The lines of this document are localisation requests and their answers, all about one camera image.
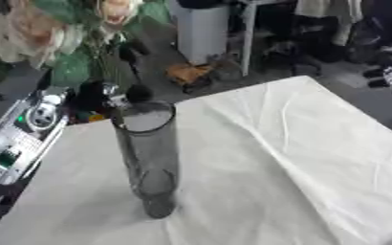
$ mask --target white tablecloth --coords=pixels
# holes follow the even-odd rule
[[[179,208],[150,220],[109,122],[68,128],[0,245],[392,244],[392,131],[307,77],[178,104]]]

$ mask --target office chair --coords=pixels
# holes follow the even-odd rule
[[[289,2],[260,8],[258,25],[273,33],[265,39],[265,61],[287,65],[293,76],[299,66],[312,67],[316,76],[320,76],[321,66],[307,54],[314,47],[328,49],[325,40],[333,38],[338,22],[334,17],[313,19],[294,15],[295,6],[296,2]]]
[[[364,19],[351,38],[350,55],[378,67],[363,74],[369,87],[392,89],[392,0],[363,0],[361,6]]]

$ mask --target black object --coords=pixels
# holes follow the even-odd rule
[[[203,10],[215,8],[224,4],[224,0],[178,0],[181,7],[193,10]]]
[[[331,31],[325,28],[327,25],[294,15],[295,5],[296,2],[291,2],[259,8],[256,25],[274,34],[266,38],[264,60],[289,66],[293,76],[297,75],[300,65],[313,67],[316,75],[320,76],[320,65],[307,58],[306,54],[313,46],[319,48],[321,40],[328,39],[325,35],[332,36]]]
[[[140,103],[145,101],[150,101],[153,99],[153,91],[147,86],[142,84],[142,78],[140,76],[140,71],[137,68],[137,56],[135,52],[143,56],[150,55],[150,51],[146,46],[137,38],[130,42],[122,43],[119,47],[120,59],[126,61],[129,64],[137,84],[133,84],[128,91],[126,91],[126,97],[131,103]]]
[[[145,85],[134,84],[126,91],[126,97],[130,103],[141,103],[153,99],[153,92]]]

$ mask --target flower bouquet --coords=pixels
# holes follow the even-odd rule
[[[167,23],[163,0],[10,0],[0,13],[0,59],[49,67],[55,86],[78,88],[99,78],[122,82],[108,62],[150,17]]]

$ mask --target green leaf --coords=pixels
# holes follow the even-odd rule
[[[67,24],[79,22],[79,12],[81,10],[70,0],[32,0],[32,2],[36,7],[61,22]]]
[[[91,58],[83,49],[56,61],[52,70],[52,85],[78,88],[91,74]]]
[[[140,8],[140,15],[142,17],[150,17],[160,24],[168,24],[171,22],[169,11],[164,0],[144,3]]]

